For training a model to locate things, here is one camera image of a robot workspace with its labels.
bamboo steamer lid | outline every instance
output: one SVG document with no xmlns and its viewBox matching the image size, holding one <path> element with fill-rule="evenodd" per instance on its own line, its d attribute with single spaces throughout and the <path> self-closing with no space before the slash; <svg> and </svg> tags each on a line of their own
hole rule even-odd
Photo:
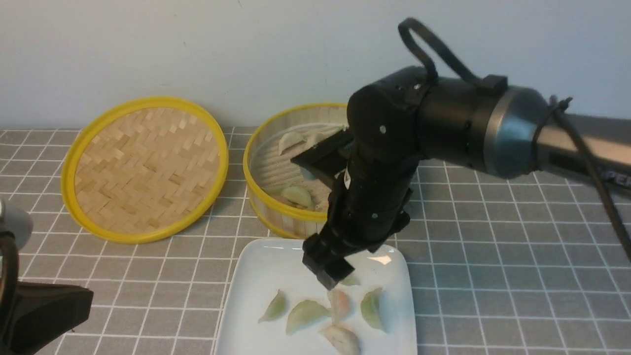
<svg viewBox="0 0 631 355">
<path fill-rule="evenodd" d="M 119 243 L 169 237 L 215 201 L 228 171 L 221 128 L 201 107 L 157 97 L 116 107 L 71 147 L 62 195 L 74 219 Z"/>
</svg>

yellow rim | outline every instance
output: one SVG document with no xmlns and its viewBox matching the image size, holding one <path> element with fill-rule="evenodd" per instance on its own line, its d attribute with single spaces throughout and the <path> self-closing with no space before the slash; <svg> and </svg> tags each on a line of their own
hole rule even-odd
<svg viewBox="0 0 631 355">
<path fill-rule="evenodd" d="M 284 116 L 290 112 L 293 111 L 299 111 L 299 110 L 304 110 L 304 109 L 308 109 L 311 107 L 321 107 L 321 106 L 332 106 L 332 107 L 346 107 L 346 104 L 339 104 L 339 103 L 335 103 L 335 102 L 323 102 L 320 104 L 307 104 L 307 105 L 302 105 L 302 106 L 297 106 L 294 107 L 292 109 L 289 110 L 285 110 L 283 112 L 280 112 L 276 115 L 274 115 L 272 118 L 268 119 L 265 123 L 263 123 L 260 127 L 258 127 L 258 129 L 256 129 L 256 131 L 252 134 L 252 138 L 250 138 L 250 140 L 247 142 L 247 146 L 245 146 L 245 152 L 243 154 L 243 172 L 245 175 L 245 181 L 247 182 L 247 185 L 250 188 L 250 191 L 255 194 L 258 198 L 260 198 L 267 206 L 269 206 L 270 208 L 272 208 L 273 210 L 280 212 L 288 217 L 291 218 L 295 218 L 295 219 L 299 219 L 299 220 L 304 220 L 307 222 L 325 222 L 326 221 L 326 212 L 313 212 L 313 211 L 305 211 L 305 210 L 301 210 L 299 208 L 295 208 L 295 207 L 291 207 L 288 205 L 285 205 L 282 202 L 276 201 L 273 197 L 269 196 L 267 193 L 265 193 L 265 191 L 263 191 L 262 188 L 259 187 L 259 185 L 254 181 L 254 178 L 252 177 L 252 174 L 250 173 L 250 147 L 252 145 L 252 141 L 254 139 L 254 137 L 256 137 L 267 125 L 269 125 L 270 123 L 272 123 L 275 119 Z"/>
<path fill-rule="evenodd" d="M 79 159 L 83 154 L 83 151 L 92 141 L 92 139 L 103 130 L 110 123 L 114 122 L 126 114 L 141 109 L 148 109 L 151 107 L 173 107 L 189 114 L 196 116 L 204 121 L 208 128 L 213 132 L 215 139 L 217 139 L 217 145 L 219 146 L 219 170 L 217 171 L 217 180 L 211 188 L 208 195 L 202 200 L 202 202 L 191 212 L 186 218 L 172 224 L 163 229 L 153 231 L 146 234 L 123 234 L 115 233 L 107 229 L 101 228 L 90 220 L 81 210 L 79 202 L 77 201 L 74 193 L 74 176 L 76 174 L 76 168 L 79 163 Z M 64 162 L 64 167 L 61 174 L 61 195 L 66 204 L 68 212 L 73 216 L 75 221 L 90 231 L 92 234 L 104 238 L 116 243 L 125 244 L 140 244 L 149 243 L 152 241 L 158 241 L 163 238 L 172 236 L 173 234 L 183 230 L 198 220 L 202 214 L 216 200 L 223 183 L 226 181 L 228 175 L 228 145 L 226 144 L 226 138 L 223 135 L 219 124 L 215 121 L 210 113 L 206 112 L 202 107 L 182 99 L 175 97 L 148 97 L 145 99 L 133 100 L 126 102 L 120 106 L 117 106 L 106 113 L 102 114 L 99 118 L 94 120 L 88 127 L 86 127 L 79 137 L 74 141 L 72 147 L 68 151 L 68 156 Z"/>
<path fill-rule="evenodd" d="M 263 225 L 266 226 L 274 234 L 281 236 L 283 238 L 287 238 L 287 239 L 305 239 L 305 238 L 301 238 L 293 234 L 287 233 L 284 230 L 274 226 L 270 221 L 268 221 L 265 217 L 263 217 L 263 214 L 261 214 L 261 212 L 256 208 L 256 206 L 254 205 L 254 201 L 252 201 L 252 199 L 250 199 L 250 205 L 252 206 L 252 210 L 254 211 L 254 214 L 256 214 L 256 217 L 259 217 L 259 220 L 261 221 L 261 223 L 263 223 Z"/>
</svg>

rectangular plate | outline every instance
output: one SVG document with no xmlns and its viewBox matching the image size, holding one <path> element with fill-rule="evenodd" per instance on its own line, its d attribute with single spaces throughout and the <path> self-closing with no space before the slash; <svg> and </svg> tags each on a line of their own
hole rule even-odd
<svg viewBox="0 0 631 355">
<path fill-rule="evenodd" d="M 403 255 L 383 245 L 376 253 L 351 255 L 359 286 L 338 287 L 351 298 L 351 313 L 343 325 L 360 339 L 362 355 L 416 354 L 416 323 L 410 275 Z M 359 304 L 366 292 L 383 287 L 380 313 L 387 334 L 370 328 Z M 258 324 L 278 290 L 286 293 L 287 312 L 278 320 Z M 216 355 L 251 354 L 337 354 L 318 331 L 330 318 L 285 335 L 287 314 L 300 301 L 313 299 L 329 307 L 326 289 L 302 265 L 302 241 L 280 238 L 258 239 L 248 244 L 237 262 L 228 292 L 215 347 Z"/>
</svg>

black handle loop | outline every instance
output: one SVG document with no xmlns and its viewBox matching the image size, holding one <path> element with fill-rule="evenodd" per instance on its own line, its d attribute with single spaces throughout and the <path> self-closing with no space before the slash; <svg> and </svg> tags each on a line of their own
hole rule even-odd
<svg viewBox="0 0 631 355">
<path fill-rule="evenodd" d="M 423 64 L 425 70 L 427 70 L 428 80 L 435 80 L 438 78 L 438 72 L 436 72 L 436 65 L 432 61 L 432 58 L 416 44 L 410 31 L 414 31 L 430 48 L 433 49 L 436 54 L 453 70 L 460 79 L 473 85 L 474 87 L 481 87 L 482 80 L 475 76 L 469 68 L 467 68 L 463 62 L 456 57 L 456 55 L 447 47 L 447 45 L 436 36 L 429 28 L 424 24 L 416 20 L 415 18 L 407 18 L 399 24 L 399 34 L 403 44 L 408 50 Z"/>
</svg>

black cable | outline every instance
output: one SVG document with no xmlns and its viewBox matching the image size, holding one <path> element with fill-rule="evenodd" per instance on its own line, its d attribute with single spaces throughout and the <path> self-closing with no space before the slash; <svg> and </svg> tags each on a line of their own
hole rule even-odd
<svg viewBox="0 0 631 355">
<path fill-rule="evenodd" d="M 0 336 L 4 336 L 13 310 L 13 302 L 18 287 L 20 256 L 15 238 L 10 232 L 0 232 L 2 251 L 2 279 L 0 279 Z"/>
<path fill-rule="evenodd" d="M 629 238 L 629 234 L 625 224 L 622 222 L 622 218 L 620 218 L 620 213 L 618 213 L 618 209 L 616 208 L 615 203 L 611 199 L 611 195 L 609 193 L 609 189 L 603 183 L 603 180 L 598 173 L 598 168 L 596 167 L 596 159 L 594 155 L 590 151 L 590 149 L 585 144 L 585 141 L 582 139 L 579 132 L 576 130 L 574 125 L 567 119 L 565 114 L 563 113 L 569 106 L 569 102 L 572 98 L 565 99 L 558 103 L 557 109 L 552 111 L 552 119 L 556 122 L 556 124 L 561 127 L 579 152 L 579 155 L 582 157 L 585 168 L 587 169 L 587 173 L 590 178 L 594 181 L 594 186 L 596 187 L 596 191 L 598 192 L 598 196 L 600 196 L 600 200 L 603 203 L 604 210 L 611 221 L 611 225 L 613 226 L 613 230 L 616 232 L 616 236 L 620 244 L 622 245 L 622 249 L 624 249 L 627 254 L 627 258 L 631 262 L 631 239 Z"/>
</svg>

